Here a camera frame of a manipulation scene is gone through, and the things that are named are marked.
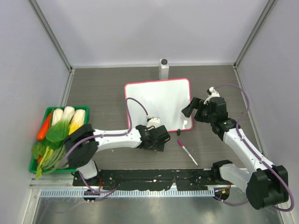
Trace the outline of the purple capped marker pen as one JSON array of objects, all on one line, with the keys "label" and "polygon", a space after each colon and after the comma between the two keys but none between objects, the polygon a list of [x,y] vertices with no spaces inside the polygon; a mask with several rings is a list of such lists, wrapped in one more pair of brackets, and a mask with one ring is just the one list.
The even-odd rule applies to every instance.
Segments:
[{"label": "purple capped marker pen", "polygon": [[177,140],[178,144],[182,147],[182,149],[187,153],[187,155],[191,158],[191,160],[193,161],[193,163],[196,166],[199,166],[198,163],[196,162],[196,160],[194,159],[194,157],[190,154],[190,152],[187,150],[187,148],[184,146],[184,144],[182,143],[181,140]]}]

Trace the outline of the pink framed whiteboard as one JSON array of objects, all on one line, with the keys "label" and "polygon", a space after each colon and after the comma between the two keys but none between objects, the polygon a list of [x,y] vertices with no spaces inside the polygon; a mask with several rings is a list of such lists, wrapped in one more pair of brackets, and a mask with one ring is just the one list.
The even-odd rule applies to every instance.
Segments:
[{"label": "pink framed whiteboard", "polygon": [[193,128],[192,118],[186,118],[181,112],[192,99],[190,81],[187,78],[128,83],[124,87],[124,93],[125,98],[130,99],[128,110],[133,127],[147,125],[146,109],[149,117],[160,118],[160,124],[169,132]]}]

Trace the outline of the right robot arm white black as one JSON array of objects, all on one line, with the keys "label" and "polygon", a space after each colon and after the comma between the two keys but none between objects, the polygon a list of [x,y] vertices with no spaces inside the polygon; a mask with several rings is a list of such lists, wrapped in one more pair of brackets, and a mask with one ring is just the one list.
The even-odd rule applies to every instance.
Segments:
[{"label": "right robot arm white black", "polygon": [[215,162],[211,172],[214,183],[234,184],[245,192],[256,210],[288,201],[287,170],[282,165],[274,165],[249,141],[237,122],[229,118],[224,98],[212,97],[208,102],[193,98],[181,112],[188,118],[193,110],[196,110],[194,119],[210,124],[212,131],[233,149],[247,169],[241,170],[229,160]]}]

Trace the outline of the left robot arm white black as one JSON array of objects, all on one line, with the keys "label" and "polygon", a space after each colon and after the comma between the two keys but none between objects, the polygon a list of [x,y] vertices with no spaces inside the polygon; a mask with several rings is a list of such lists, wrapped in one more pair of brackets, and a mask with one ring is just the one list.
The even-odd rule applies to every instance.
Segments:
[{"label": "left robot arm white black", "polygon": [[128,130],[104,131],[86,124],[64,140],[66,155],[60,166],[76,168],[87,185],[95,186],[100,179],[97,165],[93,161],[96,153],[122,147],[162,152],[169,140],[170,135],[165,126],[137,125]]}]

